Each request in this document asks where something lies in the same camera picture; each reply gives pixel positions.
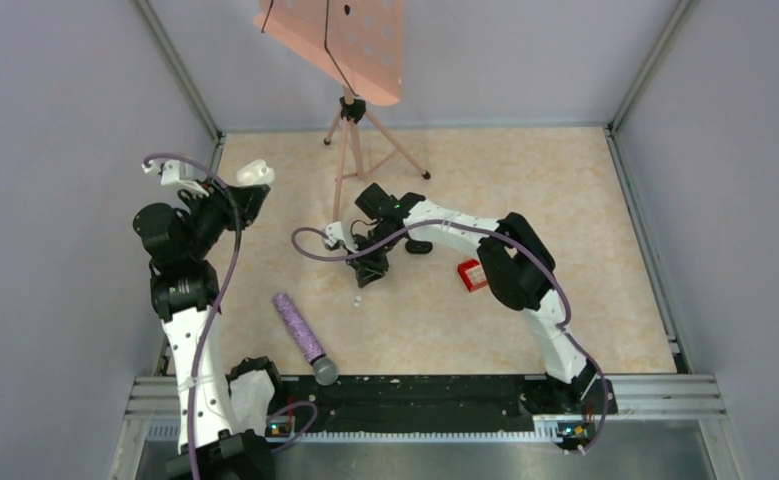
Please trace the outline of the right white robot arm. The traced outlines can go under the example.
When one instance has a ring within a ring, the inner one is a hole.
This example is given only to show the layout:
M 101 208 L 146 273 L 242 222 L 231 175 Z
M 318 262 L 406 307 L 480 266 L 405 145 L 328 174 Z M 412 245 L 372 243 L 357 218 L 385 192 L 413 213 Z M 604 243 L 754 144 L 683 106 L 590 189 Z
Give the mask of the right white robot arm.
M 370 219 L 370 230 L 356 234 L 335 222 L 325 230 L 325 244 L 349 253 L 347 262 L 359 287 L 386 275 L 387 255 L 400 240 L 410 250 L 453 248 L 476 260 L 495 299 L 528 323 L 543 355 L 554 404 L 577 412 L 591 400 L 598 370 L 571 334 L 572 309 L 554 276 L 556 262 L 522 215 L 473 216 L 417 193 L 396 198 L 376 183 L 355 204 Z

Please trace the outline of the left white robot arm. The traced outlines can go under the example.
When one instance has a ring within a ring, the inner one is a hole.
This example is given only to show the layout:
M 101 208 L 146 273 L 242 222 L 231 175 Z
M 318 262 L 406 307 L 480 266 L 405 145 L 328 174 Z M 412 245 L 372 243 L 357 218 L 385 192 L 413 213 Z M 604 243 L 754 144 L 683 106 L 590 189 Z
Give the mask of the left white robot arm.
M 226 230 L 241 234 L 257 218 L 267 185 L 179 192 L 183 208 L 143 207 L 132 227 L 150 261 L 150 291 L 172 352 L 180 430 L 178 454 L 166 463 L 170 479 L 272 479 L 273 454 L 265 438 L 268 413 L 284 404 L 285 386 L 265 357 L 226 373 L 220 355 L 220 281 L 206 256 Z

